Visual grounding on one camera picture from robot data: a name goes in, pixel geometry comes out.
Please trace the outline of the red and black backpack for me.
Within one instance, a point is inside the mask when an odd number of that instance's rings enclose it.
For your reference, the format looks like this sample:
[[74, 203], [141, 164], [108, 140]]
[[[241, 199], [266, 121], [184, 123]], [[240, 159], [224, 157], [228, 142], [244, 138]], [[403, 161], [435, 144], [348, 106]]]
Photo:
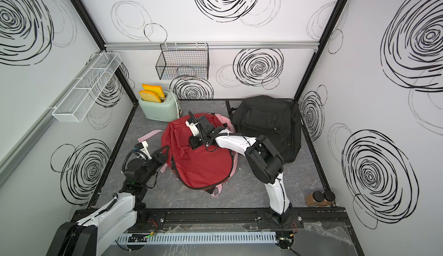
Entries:
[[291, 99], [266, 95], [246, 98], [238, 107], [227, 104], [235, 130], [248, 137], [266, 136], [285, 163], [295, 161], [301, 148], [301, 112]]

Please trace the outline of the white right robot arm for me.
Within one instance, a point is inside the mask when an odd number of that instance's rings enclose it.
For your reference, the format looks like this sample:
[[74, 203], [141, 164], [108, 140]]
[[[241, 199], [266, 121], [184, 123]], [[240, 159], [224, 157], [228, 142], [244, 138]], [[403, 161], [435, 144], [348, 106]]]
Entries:
[[186, 121], [192, 136], [189, 143], [192, 149], [201, 146], [229, 149], [244, 156], [254, 176], [263, 184], [269, 196], [270, 209], [281, 223], [290, 216], [291, 203], [283, 182], [284, 159], [266, 136], [247, 137], [233, 133], [224, 127], [214, 127], [206, 116], [195, 117], [188, 112]]

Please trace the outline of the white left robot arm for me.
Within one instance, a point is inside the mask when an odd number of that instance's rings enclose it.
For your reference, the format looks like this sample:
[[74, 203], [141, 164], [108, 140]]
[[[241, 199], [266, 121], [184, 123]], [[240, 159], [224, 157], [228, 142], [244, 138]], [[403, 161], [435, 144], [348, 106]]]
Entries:
[[48, 256], [100, 256], [126, 230], [148, 225], [149, 214], [143, 199], [152, 177], [157, 178], [166, 164], [169, 146], [163, 146], [151, 156], [138, 146], [130, 151], [123, 164], [125, 176], [122, 189], [98, 210], [76, 221], [66, 222], [57, 229]]

